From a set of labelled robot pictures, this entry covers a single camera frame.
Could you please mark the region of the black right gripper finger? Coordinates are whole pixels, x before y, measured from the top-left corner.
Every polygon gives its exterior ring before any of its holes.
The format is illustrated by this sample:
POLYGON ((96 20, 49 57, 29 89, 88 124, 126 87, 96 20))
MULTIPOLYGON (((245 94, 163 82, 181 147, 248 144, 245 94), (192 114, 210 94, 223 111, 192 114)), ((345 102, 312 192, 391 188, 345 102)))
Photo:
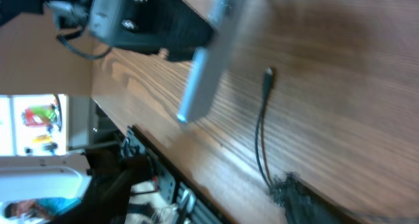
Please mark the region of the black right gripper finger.
POLYGON ((272 201, 284 209, 288 224, 361 224, 294 173, 274 179, 269 185, 269 193, 272 201))

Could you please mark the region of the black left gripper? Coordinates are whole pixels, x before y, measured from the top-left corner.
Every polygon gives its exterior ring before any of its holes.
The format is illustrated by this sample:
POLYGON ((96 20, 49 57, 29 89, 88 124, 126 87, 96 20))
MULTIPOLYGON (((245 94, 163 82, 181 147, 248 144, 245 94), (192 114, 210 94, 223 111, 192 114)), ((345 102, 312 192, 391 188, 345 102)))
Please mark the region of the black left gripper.
POLYGON ((215 32, 183 0, 93 0, 89 30, 113 48, 145 55, 165 49, 170 62, 191 60, 215 32))

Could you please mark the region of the Galaxy S25 smartphone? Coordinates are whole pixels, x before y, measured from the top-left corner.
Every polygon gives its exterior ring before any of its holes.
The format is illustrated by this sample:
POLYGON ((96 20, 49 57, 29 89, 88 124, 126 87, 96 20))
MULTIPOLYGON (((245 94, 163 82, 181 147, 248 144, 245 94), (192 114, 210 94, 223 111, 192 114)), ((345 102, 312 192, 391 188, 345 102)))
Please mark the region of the Galaxy S25 smartphone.
POLYGON ((209 45, 196 49, 183 99, 177 112, 187 124, 205 117, 211 108, 223 71, 228 66, 246 0, 214 0, 209 21, 215 34, 209 45))

